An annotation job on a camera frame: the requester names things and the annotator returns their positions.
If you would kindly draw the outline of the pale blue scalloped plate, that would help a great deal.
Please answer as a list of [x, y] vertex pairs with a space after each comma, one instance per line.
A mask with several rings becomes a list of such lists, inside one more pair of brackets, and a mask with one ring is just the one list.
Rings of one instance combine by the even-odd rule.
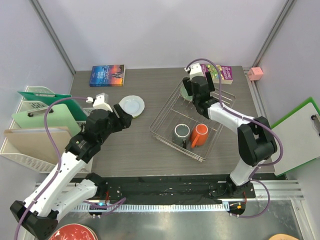
[[134, 112], [141, 111], [143, 112], [145, 109], [145, 102], [144, 100], [137, 95], [128, 95], [121, 99], [119, 102], [119, 105], [122, 107], [122, 109], [132, 115]]

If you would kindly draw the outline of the orange ceramic mug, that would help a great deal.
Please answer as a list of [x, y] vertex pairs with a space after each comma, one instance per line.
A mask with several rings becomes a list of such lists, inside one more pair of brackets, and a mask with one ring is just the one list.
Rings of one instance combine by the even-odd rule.
[[191, 148], [203, 146], [209, 135], [209, 129], [205, 124], [197, 124], [190, 135]]

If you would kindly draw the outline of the lime green plate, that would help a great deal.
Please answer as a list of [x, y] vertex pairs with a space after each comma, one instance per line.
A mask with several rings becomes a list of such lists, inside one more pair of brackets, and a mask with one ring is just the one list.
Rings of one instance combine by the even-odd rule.
[[138, 116], [140, 116], [142, 113], [143, 113], [142, 111], [136, 111], [136, 112], [132, 113], [132, 118], [135, 119]]

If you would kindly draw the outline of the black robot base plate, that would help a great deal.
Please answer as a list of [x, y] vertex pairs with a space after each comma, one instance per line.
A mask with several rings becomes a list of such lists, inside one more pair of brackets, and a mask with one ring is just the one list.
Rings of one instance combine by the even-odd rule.
[[168, 175], [105, 177], [105, 186], [90, 200], [125, 198], [126, 205], [206, 205], [227, 199], [254, 199], [252, 183], [232, 188], [226, 175]]

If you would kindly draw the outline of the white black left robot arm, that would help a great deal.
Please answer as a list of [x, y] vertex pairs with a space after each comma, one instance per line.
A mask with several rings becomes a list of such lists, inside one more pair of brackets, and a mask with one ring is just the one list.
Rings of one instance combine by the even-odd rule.
[[129, 128], [132, 119], [119, 104], [108, 110], [94, 109], [80, 132], [70, 139], [65, 152], [59, 155], [57, 165], [42, 184], [25, 200], [16, 200], [10, 206], [18, 226], [37, 239], [45, 240], [59, 221], [78, 204], [92, 197], [102, 199], [106, 195], [107, 184], [96, 173], [89, 173], [69, 192], [63, 194], [62, 191], [101, 150], [106, 139]]

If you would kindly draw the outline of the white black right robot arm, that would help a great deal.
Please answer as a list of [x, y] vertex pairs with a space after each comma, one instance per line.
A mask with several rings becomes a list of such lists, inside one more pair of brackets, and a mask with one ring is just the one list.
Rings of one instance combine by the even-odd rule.
[[222, 99], [211, 96], [215, 90], [210, 73], [191, 73], [182, 79], [183, 85], [198, 114], [216, 121], [237, 135], [240, 160], [226, 178], [226, 193], [233, 198], [243, 193], [250, 178], [278, 150], [275, 135], [268, 120], [261, 117], [243, 115], [225, 105]]

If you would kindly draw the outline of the mint green ceramic bowl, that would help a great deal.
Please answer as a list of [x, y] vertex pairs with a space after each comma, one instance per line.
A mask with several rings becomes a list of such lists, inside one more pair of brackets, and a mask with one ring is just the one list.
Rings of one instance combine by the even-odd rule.
[[184, 100], [191, 102], [193, 100], [193, 96], [189, 96], [186, 88], [184, 85], [181, 86], [180, 88], [180, 95], [183, 97]]

